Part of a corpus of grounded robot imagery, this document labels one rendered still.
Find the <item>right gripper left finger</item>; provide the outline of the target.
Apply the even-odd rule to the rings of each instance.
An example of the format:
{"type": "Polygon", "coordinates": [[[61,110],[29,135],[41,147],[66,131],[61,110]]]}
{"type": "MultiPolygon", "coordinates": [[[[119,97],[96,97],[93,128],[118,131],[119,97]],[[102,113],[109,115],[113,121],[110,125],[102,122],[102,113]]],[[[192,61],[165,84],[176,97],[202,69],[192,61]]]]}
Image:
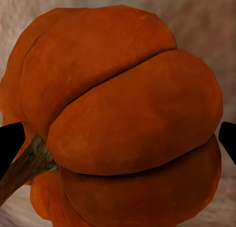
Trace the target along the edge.
{"type": "Polygon", "coordinates": [[[21,122],[0,127],[0,181],[25,140],[26,136],[21,122]]]}

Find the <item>pumpkin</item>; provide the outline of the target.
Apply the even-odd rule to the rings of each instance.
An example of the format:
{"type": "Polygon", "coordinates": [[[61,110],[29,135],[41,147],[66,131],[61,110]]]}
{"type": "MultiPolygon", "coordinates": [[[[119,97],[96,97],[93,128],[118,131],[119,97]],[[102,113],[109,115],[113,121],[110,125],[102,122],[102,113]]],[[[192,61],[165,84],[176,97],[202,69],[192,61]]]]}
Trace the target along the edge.
{"type": "Polygon", "coordinates": [[[155,14],[54,8],[21,33],[0,79],[2,126],[26,140],[0,181],[54,227],[176,227],[213,200],[223,92],[155,14]]]}

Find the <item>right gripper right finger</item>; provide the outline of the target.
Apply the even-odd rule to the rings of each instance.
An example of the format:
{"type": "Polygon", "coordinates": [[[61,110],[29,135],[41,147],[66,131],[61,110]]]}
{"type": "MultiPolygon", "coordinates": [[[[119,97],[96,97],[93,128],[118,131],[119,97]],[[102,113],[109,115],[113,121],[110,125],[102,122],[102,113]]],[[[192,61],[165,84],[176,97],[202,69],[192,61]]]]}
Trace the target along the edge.
{"type": "Polygon", "coordinates": [[[223,122],[218,139],[236,164],[236,124],[223,122]]]}

